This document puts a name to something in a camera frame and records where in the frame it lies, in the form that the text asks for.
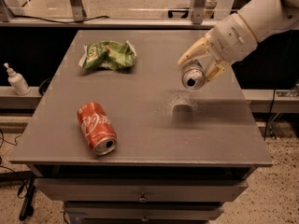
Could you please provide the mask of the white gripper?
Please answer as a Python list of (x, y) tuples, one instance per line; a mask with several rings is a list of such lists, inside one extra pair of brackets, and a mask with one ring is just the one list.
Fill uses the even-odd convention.
[(206, 37), (197, 40), (190, 46), (178, 60), (178, 66), (182, 67), (192, 60), (206, 57), (212, 58), (205, 69), (205, 83), (219, 77), (230, 63), (242, 61), (258, 46), (257, 38), (250, 30), (244, 19), (234, 13), (216, 25), (206, 33)]

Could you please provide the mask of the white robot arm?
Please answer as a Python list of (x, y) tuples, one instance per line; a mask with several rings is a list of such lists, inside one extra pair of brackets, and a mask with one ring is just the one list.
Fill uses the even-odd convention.
[(251, 0), (218, 21), (178, 60), (185, 88), (197, 90), (257, 49), (271, 35), (299, 24), (299, 0)]

